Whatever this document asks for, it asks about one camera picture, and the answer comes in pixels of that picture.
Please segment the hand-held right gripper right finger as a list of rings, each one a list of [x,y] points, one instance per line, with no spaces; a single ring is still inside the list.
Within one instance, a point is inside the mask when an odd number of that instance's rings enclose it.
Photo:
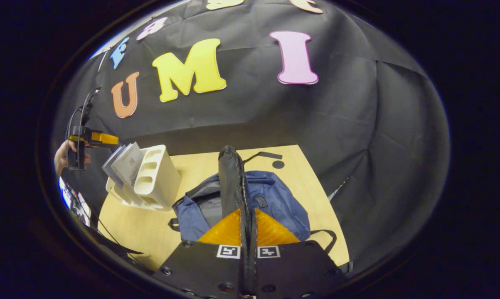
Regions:
[[[323,299],[345,283],[350,263],[336,265],[330,253],[337,235],[322,248],[301,242],[268,214],[255,210],[256,299]]]

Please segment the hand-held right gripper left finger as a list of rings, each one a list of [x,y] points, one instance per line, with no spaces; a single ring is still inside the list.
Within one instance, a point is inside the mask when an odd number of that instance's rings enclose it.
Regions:
[[[243,230],[238,209],[200,240],[182,240],[153,278],[189,297],[239,299],[246,249],[241,240]]]

